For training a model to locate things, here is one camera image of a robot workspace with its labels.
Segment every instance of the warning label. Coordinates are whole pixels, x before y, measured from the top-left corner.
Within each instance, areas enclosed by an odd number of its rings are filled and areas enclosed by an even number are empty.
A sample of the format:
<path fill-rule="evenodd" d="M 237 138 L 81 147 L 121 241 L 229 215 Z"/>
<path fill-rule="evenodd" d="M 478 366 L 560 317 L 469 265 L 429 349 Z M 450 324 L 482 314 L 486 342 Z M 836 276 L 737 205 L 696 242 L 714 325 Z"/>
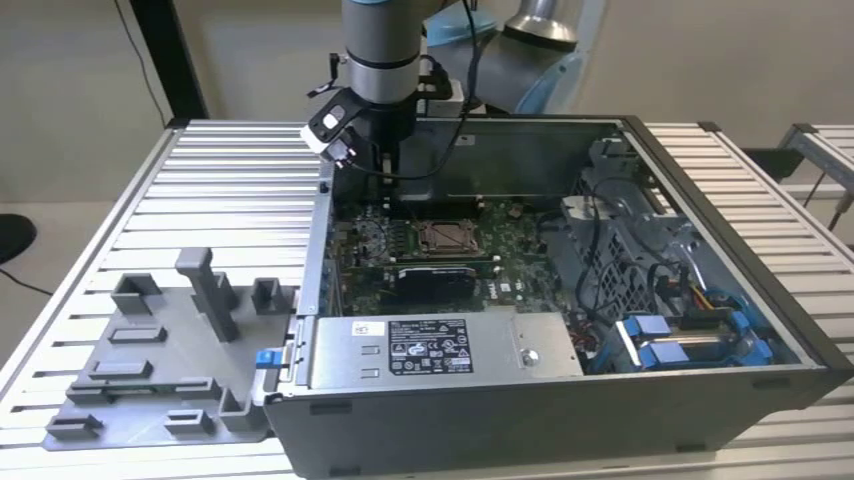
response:
<path fill-rule="evenodd" d="M 396 375 L 476 371 L 464 319 L 389 322 L 389 352 Z"/>

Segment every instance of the aluminum extrusion table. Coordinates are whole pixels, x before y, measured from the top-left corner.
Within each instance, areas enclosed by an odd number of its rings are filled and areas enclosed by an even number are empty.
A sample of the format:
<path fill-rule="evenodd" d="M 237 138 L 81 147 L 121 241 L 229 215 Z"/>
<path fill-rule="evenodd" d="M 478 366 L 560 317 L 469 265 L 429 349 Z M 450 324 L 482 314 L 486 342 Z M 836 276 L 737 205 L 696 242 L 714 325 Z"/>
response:
<path fill-rule="evenodd" d="M 299 286 L 314 192 L 329 169 L 293 123 L 195 121 L 169 130 L 0 372 L 0 478 L 294 476 L 275 438 L 257 444 L 49 452 L 45 426 L 114 310 L 123 272 L 185 285 L 182 247 L 211 246 L 233 284 L 275 276 Z M 698 124 L 654 135 L 854 358 L 854 256 L 738 147 Z M 770 415 L 716 453 L 620 458 L 424 475 L 425 478 L 854 478 L 854 383 L 803 411 Z"/>

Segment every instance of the cable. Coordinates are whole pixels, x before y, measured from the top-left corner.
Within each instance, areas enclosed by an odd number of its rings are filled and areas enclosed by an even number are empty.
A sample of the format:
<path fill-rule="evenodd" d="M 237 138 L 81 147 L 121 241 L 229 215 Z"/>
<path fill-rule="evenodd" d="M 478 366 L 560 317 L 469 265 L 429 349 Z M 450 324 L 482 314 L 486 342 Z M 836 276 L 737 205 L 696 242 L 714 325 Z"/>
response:
<path fill-rule="evenodd" d="M 33 290 L 34 292 L 39 292 L 45 295 L 47 295 L 49 297 L 54 296 L 54 292 L 51 292 L 50 290 L 46 290 L 45 288 L 39 288 L 34 285 L 30 285 L 27 282 L 22 282 L 15 275 L 13 275 L 10 272 L 7 272 L 5 269 L 0 268 L 0 274 L 6 275 L 9 277 L 10 280 L 13 280 L 13 282 L 15 282 L 17 284 L 19 284 L 22 287 L 29 288 L 30 290 Z"/>
<path fill-rule="evenodd" d="M 645 270 L 644 265 L 641 265 L 638 262 L 633 260 L 626 260 L 624 258 L 614 258 L 609 263 L 605 264 L 605 266 L 600 270 L 600 276 L 597 278 L 597 295 L 594 297 L 594 302 L 593 302 L 594 312 L 602 311 L 613 303 L 616 303 L 616 300 L 614 300 L 608 302 L 605 305 L 600 305 L 600 294 L 602 293 L 602 283 L 605 282 L 605 275 L 610 268 L 618 268 L 617 267 L 618 263 L 622 263 L 626 266 L 626 270 L 629 270 L 630 268 L 638 268 L 640 270 Z"/>
<path fill-rule="evenodd" d="M 582 299 L 582 289 L 585 287 L 585 281 L 588 280 L 588 275 L 590 274 L 590 270 L 593 269 L 594 258 L 597 252 L 600 250 L 600 237 L 602 236 L 602 217 L 600 215 L 600 205 L 597 203 L 597 199 L 602 200 L 606 203 L 612 203 L 605 197 L 600 196 L 597 190 L 600 187 L 608 182 L 628 182 L 637 186 L 637 183 L 625 177 L 606 177 L 597 182 L 590 191 L 590 196 L 593 198 L 593 234 L 590 236 L 590 247 L 588 248 L 588 256 L 585 258 L 585 269 L 582 270 L 581 275 L 578 276 L 578 282 L 576 283 L 576 301 L 578 302 L 580 307 L 588 315 L 594 317 L 594 319 L 604 320 L 604 317 L 597 312 L 596 308 L 585 305 L 585 300 Z"/>
<path fill-rule="evenodd" d="M 714 310 L 716 307 L 712 305 L 712 303 L 709 303 L 709 300 L 706 299 L 706 296 L 704 295 L 704 292 L 700 291 L 700 288 L 697 288 L 694 285 L 692 285 L 692 290 L 694 290 L 694 294 L 697 295 L 697 299 L 700 300 L 700 303 L 702 303 L 704 307 L 706 307 L 708 310 Z"/>
<path fill-rule="evenodd" d="M 374 175 L 382 178 L 392 178 L 393 180 L 422 180 L 425 178 L 433 177 L 437 173 L 442 171 L 445 165 L 449 163 L 449 159 L 452 158 L 452 154 L 454 153 L 454 147 L 457 146 L 457 139 L 460 138 L 460 134 L 464 131 L 464 125 L 466 124 L 466 120 L 469 119 L 469 108 L 476 99 L 476 91 L 478 86 L 478 63 L 481 61 L 481 49 L 478 47 L 478 29 L 476 28 L 476 19 L 472 15 L 472 7 L 469 5 L 469 0 L 462 0 L 464 7 L 466 8 L 466 17 L 469 19 L 469 30 L 472 32 L 472 61 L 469 62 L 469 95 L 466 96 L 466 100 L 464 101 L 464 111 L 461 112 L 460 122 L 457 123 L 457 129 L 454 130 L 454 136 L 452 137 L 452 141 L 449 142 L 449 146 L 445 149 L 445 153 L 442 154 L 442 158 L 440 159 L 440 163 L 428 173 L 422 175 L 397 175 L 394 173 L 378 172 L 377 170 L 370 170 L 365 168 L 362 165 L 353 163 L 351 167 L 359 170 L 362 173 L 369 175 Z"/>
<path fill-rule="evenodd" d="M 134 36 L 131 35 L 131 29 L 129 28 L 129 22 L 125 19 L 125 12 L 122 11 L 122 6 L 119 5 L 119 0 L 113 0 L 114 5 L 117 6 L 117 11 L 119 12 L 119 19 L 122 20 L 122 27 L 125 28 L 125 34 L 129 37 L 129 41 L 131 42 L 131 47 L 134 47 L 134 52 L 137 53 L 137 58 L 139 59 L 139 67 L 143 70 L 143 80 L 146 81 L 146 89 L 149 90 L 149 95 L 151 96 L 151 101 L 155 104 L 155 108 L 158 109 L 158 113 L 161 114 L 161 125 L 166 128 L 166 115 L 163 114 L 163 109 L 161 108 L 161 103 L 158 103 L 158 97 L 155 96 L 155 91 L 151 88 L 151 81 L 149 80 L 149 70 L 146 69 L 146 61 L 143 60 L 143 54 L 139 52 L 139 48 L 137 47 L 137 42 L 134 41 Z"/>
<path fill-rule="evenodd" d="M 833 218 L 831 219 L 831 223 L 828 224 L 828 230 L 833 232 L 833 229 L 837 228 L 837 223 L 840 222 L 840 218 L 843 217 L 843 212 L 837 212 L 833 214 Z"/>
<path fill-rule="evenodd" d="M 816 180 L 816 185 L 813 185 L 813 190 L 811 190 L 811 194 L 807 196 L 807 200 L 804 200 L 804 207 L 811 204 L 811 200 L 813 200 L 813 195 L 816 195 L 816 190 L 819 190 L 819 186 L 823 184 L 823 180 L 825 180 L 825 172 L 819 176 L 819 180 Z"/>

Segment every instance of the blue tab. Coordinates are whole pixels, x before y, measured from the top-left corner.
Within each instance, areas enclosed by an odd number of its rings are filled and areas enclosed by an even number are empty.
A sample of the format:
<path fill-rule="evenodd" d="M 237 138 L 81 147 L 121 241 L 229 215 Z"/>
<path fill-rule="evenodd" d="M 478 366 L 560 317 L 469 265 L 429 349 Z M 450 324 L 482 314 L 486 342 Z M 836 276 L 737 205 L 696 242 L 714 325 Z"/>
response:
<path fill-rule="evenodd" d="M 282 352 L 278 350 L 259 350 L 255 354 L 255 368 L 279 368 L 282 366 Z"/>
<path fill-rule="evenodd" d="M 673 333 L 662 315 L 633 315 L 624 321 L 624 324 L 630 337 L 640 335 L 669 337 Z"/>
<path fill-rule="evenodd" d="M 689 361 L 689 356 L 677 342 L 650 343 L 638 352 L 642 368 L 669 367 Z"/>

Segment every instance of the black cord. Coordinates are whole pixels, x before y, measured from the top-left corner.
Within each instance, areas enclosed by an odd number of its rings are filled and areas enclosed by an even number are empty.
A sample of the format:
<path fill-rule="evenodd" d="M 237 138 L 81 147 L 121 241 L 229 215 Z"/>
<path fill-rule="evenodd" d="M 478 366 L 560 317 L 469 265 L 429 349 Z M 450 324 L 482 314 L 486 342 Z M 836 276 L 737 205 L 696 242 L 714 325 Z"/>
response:
<path fill-rule="evenodd" d="M 837 228 L 837 223 L 840 222 L 840 218 L 843 217 L 843 212 L 837 212 L 833 214 L 833 218 L 831 219 L 831 223 L 828 224 L 828 230 L 833 232 L 833 229 Z"/>
<path fill-rule="evenodd" d="M 445 149 L 445 153 L 442 154 L 442 158 L 440 159 L 440 163 L 428 173 L 422 175 L 397 175 L 394 173 L 380 172 L 377 170 L 370 170 L 365 168 L 362 165 L 353 163 L 351 167 L 359 170 L 361 172 L 374 175 L 382 178 L 392 178 L 394 180 L 424 180 L 425 178 L 433 177 L 437 173 L 442 171 L 445 165 L 449 163 L 449 159 L 452 158 L 452 154 L 454 153 L 454 147 L 457 146 L 457 139 L 460 138 L 460 134 L 464 131 L 464 125 L 466 124 L 466 120 L 469 119 L 469 109 L 476 99 L 476 91 L 478 86 L 478 63 L 481 61 L 481 49 L 478 47 L 478 29 L 476 28 L 476 19 L 472 16 L 472 7 L 469 6 L 469 0 L 462 0 L 464 7 L 466 8 L 466 17 L 469 18 L 469 30 L 472 32 L 472 61 L 469 62 L 469 95 L 466 96 L 466 100 L 464 101 L 464 111 L 461 112 L 460 122 L 457 122 L 457 129 L 454 130 L 454 136 L 452 137 L 452 141 L 449 142 L 449 146 Z"/>
<path fill-rule="evenodd" d="M 585 258 L 585 269 L 582 270 L 581 275 L 578 276 L 578 282 L 576 283 L 576 301 L 578 302 L 580 307 L 582 308 L 582 310 L 585 310 L 585 312 L 588 312 L 588 315 L 590 315 L 590 317 L 594 320 L 604 320 L 604 317 L 600 315 L 598 313 L 598 309 L 594 307 L 589 307 L 585 304 L 585 300 L 582 297 L 582 290 L 585 287 L 585 281 L 588 280 L 588 275 L 590 274 L 590 270 L 593 269 L 593 264 L 594 264 L 594 259 L 597 256 L 597 252 L 600 250 L 600 239 L 602 236 L 602 216 L 600 214 L 600 205 L 597 203 L 597 199 L 602 200 L 604 202 L 609 203 L 609 204 L 614 204 L 614 202 L 612 202 L 606 197 L 602 197 L 598 193 L 597 190 L 600 190 L 600 187 L 608 183 L 608 182 L 626 182 L 633 184 L 636 187 L 638 186 L 637 182 L 634 182 L 632 179 L 625 178 L 625 177 L 606 177 L 602 180 L 600 180 L 597 182 L 597 184 L 594 185 L 590 194 L 586 195 L 589 197 L 593 198 L 593 213 L 594 213 L 594 218 L 593 218 L 593 235 L 590 238 L 590 247 L 588 248 L 588 256 Z M 650 255 L 653 255 L 653 257 L 661 258 L 664 260 L 664 258 L 661 257 L 661 254 L 658 254 L 658 252 L 656 252 L 656 250 L 653 250 L 649 245 L 642 245 L 642 247 L 645 247 L 645 250 L 649 251 Z"/>
<path fill-rule="evenodd" d="M 54 292 L 46 290 L 45 288 L 39 288 L 34 285 L 30 285 L 27 282 L 22 282 L 15 275 L 13 275 L 10 272 L 7 272 L 5 269 L 0 268 L 0 274 L 6 275 L 9 277 L 10 280 L 13 280 L 13 282 L 15 282 L 17 284 L 19 284 L 22 287 L 29 288 L 30 290 L 33 290 L 34 292 L 39 292 L 45 295 L 47 295 L 49 297 L 54 296 Z"/>
<path fill-rule="evenodd" d="M 151 88 L 151 81 L 149 80 L 149 70 L 146 69 L 146 61 L 143 60 L 143 54 L 139 52 L 139 48 L 137 47 L 137 42 L 134 41 L 134 36 L 131 35 L 129 22 L 125 19 L 125 12 L 122 11 L 119 0 L 113 0 L 113 3 L 117 6 L 117 11 L 119 12 L 119 19 L 122 20 L 122 27 L 125 28 L 125 34 L 129 37 L 129 41 L 131 42 L 131 47 L 134 47 L 134 52 L 137 53 L 137 58 L 139 59 L 139 67 L 143 70 L 143 80 L 146 81 L 146 89 L 149 90 L 151 101 L 155 104 L 158 113 L 161 114 L 161 125 L 163 126 L 163 128 L 166 128 L 166 115 L 163 114 L 163 109 L 161 108 L 161 104 L 158 103 L 158 97 L 155 96 L 155 91 Z"/>
<path fill-rule="evenodd" d="M 605 266 L 602 267 L 602 269 L 600 270 L 600 277 L 597 278 L 597 295 L 594 297 L 594 302 L 593 302 L 593 310 L 594 312 L 600 312 L 602 311 L 605 308 L 608 308 L 613 303 L 616 303 L 616 301 L 610 301 L 608 302 L 605 305 L 600 305 L 600 294 L 602 293 L 602 283 L 605 282 L 605 275 L 609 271 L 609 269 L 612 268 L 620 268 L 617 267 L 617 264 L 622 263 L 624 265 L 626 265 L 628 269 L 629 268 L 638 268 L 641 270 L 645 270 L 644 265 L 641 265 L 638 262 L 634 262 L 632 260 L 626 260 L 624 258 L 614 258 L 612 259 L 612 261 L 609 263 L 605 264 Z"/>
<path fill-rule="evenodd" d="M 825 180 L 825 172 L 819 176 L 819 180 L 816 180 L 816 185 L 813 185 L 813 190 L 811 190 L 811 194 L 807 196 L 807 200 L 804 200 L 804 207 L 811 204 L 811 200 L 813 200 L 813 195 L 816 195 L 816 190 L 819 190 L 819 186 L 823 184 L 823 180 Z"/>

